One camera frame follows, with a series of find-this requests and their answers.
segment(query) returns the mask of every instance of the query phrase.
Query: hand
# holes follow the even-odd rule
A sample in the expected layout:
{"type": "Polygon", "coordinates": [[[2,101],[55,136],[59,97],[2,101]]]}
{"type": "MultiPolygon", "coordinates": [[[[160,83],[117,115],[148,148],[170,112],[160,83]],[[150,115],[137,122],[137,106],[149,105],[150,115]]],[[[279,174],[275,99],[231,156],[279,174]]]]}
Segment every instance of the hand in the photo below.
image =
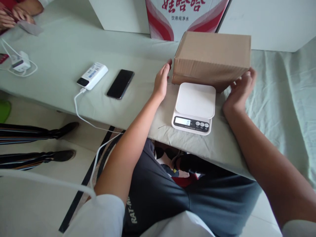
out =
{"type": "Polygon", "coordinates": [[[156,75],[153,96],[158,97],[161,101],[166,96],[167,92],[167,76],[171,69],[172,60],[169,59],[168,62],[160,69],[156,75]]]}
{"type": "Polygon", "coordinates": [[[28,23],[35,24],[33,17],[31,17],[31,15],[26,10],[22,9],[21,7],[17,5],[13,7],[12,14],[18,20],[24,20],[24,21],[27,21],[28,23]]]}
{"type": "Polygon", "coordinates": [[[253,90],[256,78],[257,72],[251,67],[241,76],[241,79],[238,78],[230,85],[231,92],[223,105],[225,116],[232,110],[245,112],[246,100],[253,90]]]}
{"type": "Polygon", "coordinates": [[[0,10],[0,30],[13,28],[15,21],[4,10],[0,10]]]}

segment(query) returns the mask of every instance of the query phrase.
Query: light green tablecloth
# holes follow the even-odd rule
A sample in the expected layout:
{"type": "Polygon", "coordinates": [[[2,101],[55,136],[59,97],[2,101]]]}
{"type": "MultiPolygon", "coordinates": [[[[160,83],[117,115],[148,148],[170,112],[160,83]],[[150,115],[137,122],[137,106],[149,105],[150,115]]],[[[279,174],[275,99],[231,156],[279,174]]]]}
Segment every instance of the light green tablecloth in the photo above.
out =
{"type": "MultiPolygon", "coordinates": [[[[16,50],[28,53],[38,71],[27,78],[0,71],[0,89],[73,114],[73,98],[80,90],[75,82],[92,63],[100,62],[109,72],[92,91],[78,98],[79,113],[122,129],[127,129],[140,112],[151,95],[156,73],[174,57],[178,47],[178,42],[154,40],[149,35],[104,31],[88,1],[56,0],[36,21],[44,28],[39,37],[19,28],[2,37],[16,50]],[[119,101],[105,94],[122,68],[134,71],[135,76],[119,101]]],[[[247,112],[255,124],[314,189],[315,52],[316,39],[296,53],[252,51],[251,64],[258,79],[247,101],[247,112]]],[[[217,95],[211,134],[200,136],[171,127],[178,88],[168,84],[149,137],[252,178],[221,111],[229,89],[217,95]]]]}

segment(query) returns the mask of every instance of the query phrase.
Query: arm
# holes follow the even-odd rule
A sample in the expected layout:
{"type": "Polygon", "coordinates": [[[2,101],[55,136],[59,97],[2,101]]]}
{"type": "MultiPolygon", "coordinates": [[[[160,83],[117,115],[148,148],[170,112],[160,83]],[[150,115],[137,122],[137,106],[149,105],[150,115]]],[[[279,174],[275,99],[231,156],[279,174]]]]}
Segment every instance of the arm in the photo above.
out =
{"type": "Polygon", "coordinates": [[[223,106],[250,173],[266,193],[280,229],[290,220],[316,222],[316,194],[311,185],[260,132],[245,112],[256,80],[252,68],[232,84],[223,106]]]}
{"type": "Polygon", "coordinates": [[[30,16],[35,16],[43,12],[44,8],[38,0],[25,0],[16,5],[25,10],[30,16]]]}
{"type": "Polygon", "coordinates": [[[13,28],[16,25],[16,21],[20,20],[35,24],[32,16],[42,13],[44,10],[38,0],[25,0],[18,3],[13,7],[12,12],[6,9],[9,11],[9,15],[4,8],[5,6],[0,3],[0,30],[13,28]]]}
{"type": "Polygon", "coordinates": [[[126,205],[132,174],[143,151],[158,106],[167,90],[169,64],[158,72],[152,96],[116,144],[94,189],[97,195],[113,194],[126,205]]]}

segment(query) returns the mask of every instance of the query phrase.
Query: dark gray shorts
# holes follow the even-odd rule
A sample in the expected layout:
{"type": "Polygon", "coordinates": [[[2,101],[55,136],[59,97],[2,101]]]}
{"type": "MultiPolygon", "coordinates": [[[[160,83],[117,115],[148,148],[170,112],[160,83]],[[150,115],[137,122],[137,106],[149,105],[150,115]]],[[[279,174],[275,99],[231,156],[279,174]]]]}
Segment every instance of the dark gray shorts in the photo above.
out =
{"type": "Polygon", "coordinates": [[[181,159],[180,168],[205,175],[181,188],[155,160],[153,150],[147,139],[133,172],[123,236],[139,236],[156,222],[186,210],[198,215],[216,236],[242,233],[261,192],[257,182],[191,155],[181,159]]]}

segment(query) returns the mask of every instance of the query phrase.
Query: white wall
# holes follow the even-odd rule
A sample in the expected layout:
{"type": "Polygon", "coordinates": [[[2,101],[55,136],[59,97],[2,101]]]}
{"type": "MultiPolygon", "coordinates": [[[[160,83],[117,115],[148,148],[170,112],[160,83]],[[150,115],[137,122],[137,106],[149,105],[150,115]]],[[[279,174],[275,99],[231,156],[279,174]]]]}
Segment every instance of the white wall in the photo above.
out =
{"type": "Polygon", "coordinates": [[[145,0],[89,0],[103,28],[149,34],[145,0]]]}
{"type": "Polygon", "coordinates": [[[231,0],[219,33],[251,35],[252,49],[295,52],[316,36],[315,0],[231,0]]]}

